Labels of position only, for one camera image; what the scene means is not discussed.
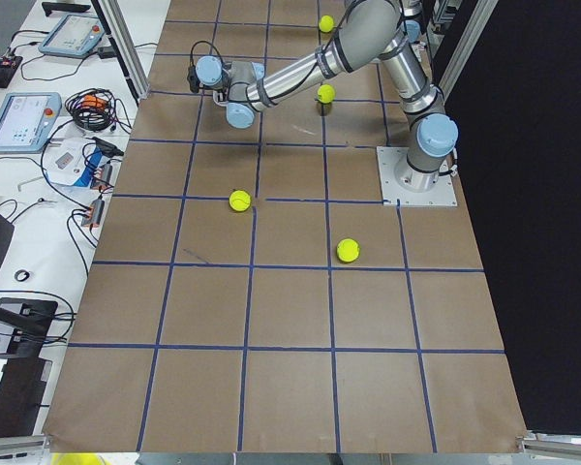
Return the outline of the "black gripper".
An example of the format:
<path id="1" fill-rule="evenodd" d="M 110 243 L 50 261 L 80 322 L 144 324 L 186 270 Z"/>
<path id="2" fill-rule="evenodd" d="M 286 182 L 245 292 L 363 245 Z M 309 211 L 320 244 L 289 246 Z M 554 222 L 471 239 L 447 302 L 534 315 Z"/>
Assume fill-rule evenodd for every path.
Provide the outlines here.
<path id="1" fill-rule="evenodd" d="M 188 84 L 190 87 L 190 91 L 192 93 L 198 93 L 199 92 L 199 78 L 197 75 L 196 64 L 195 64 L 193 58 L 190 58 L 190 60 L 189 60 L 187 81 L 188 81 Z"/>

